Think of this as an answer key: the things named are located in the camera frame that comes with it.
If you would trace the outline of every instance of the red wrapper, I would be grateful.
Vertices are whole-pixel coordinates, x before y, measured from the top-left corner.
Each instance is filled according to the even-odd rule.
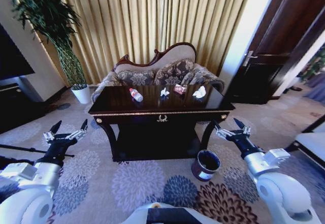
[[[176,84],[174,87],[174,91],[179,94],[184,94],[186,92],[186,87]]]

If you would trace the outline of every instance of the carpet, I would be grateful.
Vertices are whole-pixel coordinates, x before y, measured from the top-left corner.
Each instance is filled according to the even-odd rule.
[[[325,114],[325,107],[303,98],[309,88],[289,91],[265,105],[234,104],[236,109],[221,124],[236,129],[233,118],[251,126],[251,141],[264,150],[284,148],[295,135]],[[47,223],[121,223],[137,207],[150,202],[195,208],[222,223],[271,223],[265,203],[259,198],[236,146],[211,135],[208,149],[221,159],[218,173],[209,182],[198,181],[191,172],[193,159],[112,162],[108,138],[87,113],[91,104],[80,104],[67,90],[46,116],[0,135],[3,144],[48,148],[42,133],[62,120],[59,133],[70,133],[88,119],[88,134],[70,147],[60,172],[60,185]],[[196,125],[199,138],[207,122]],[[113,126],[118,134],[118,127]],[[36,160],[42,156],[1,149],[1,155]],[[319,218],[325,222],[324,172],[299,151],[281,164],[281,172],[300,181],[310,192]],[[0,201],[19,191],[17,185],[0,179]]]

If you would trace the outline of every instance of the drawer handle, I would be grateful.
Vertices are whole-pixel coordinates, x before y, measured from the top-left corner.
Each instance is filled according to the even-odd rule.
[[[162,119],[161,115],[159,115],[159,119],[157,120],[157,122],[167,122],[167,116],[165,115],[165,117]]]

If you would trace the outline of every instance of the potted plant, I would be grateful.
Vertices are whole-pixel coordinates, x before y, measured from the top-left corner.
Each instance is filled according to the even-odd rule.
[[[70,40],[70,35],[75,33],[72,24],[80,25],[77,13],[62,0],[13,0],[13,5],[15,18],[23,27],[29,21],[34,32],[53,43],[72,92],[81,103],[89,103],[89,87]]]

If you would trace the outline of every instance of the television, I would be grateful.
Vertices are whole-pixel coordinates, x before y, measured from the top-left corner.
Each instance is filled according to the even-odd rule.
[[[0,24],[0,80],[32,73],[34,70]]]

